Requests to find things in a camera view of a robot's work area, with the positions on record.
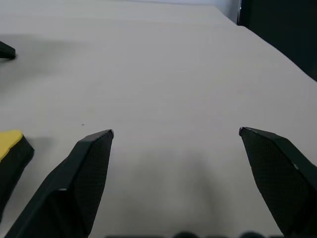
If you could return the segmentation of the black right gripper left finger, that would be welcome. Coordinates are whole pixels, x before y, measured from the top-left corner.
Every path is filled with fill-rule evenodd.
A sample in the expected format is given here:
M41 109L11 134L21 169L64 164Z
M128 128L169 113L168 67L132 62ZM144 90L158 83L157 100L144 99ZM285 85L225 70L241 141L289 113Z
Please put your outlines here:
M79 140L44 179L7 238L87 238L104 192L113 130Z

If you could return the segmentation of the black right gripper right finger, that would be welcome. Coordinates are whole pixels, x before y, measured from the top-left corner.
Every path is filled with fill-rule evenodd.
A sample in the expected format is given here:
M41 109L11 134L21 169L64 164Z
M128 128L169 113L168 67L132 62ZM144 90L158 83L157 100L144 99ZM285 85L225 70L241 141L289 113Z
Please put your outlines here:
M287 138L241 127L256 186L285 237L317 236L317 167Z

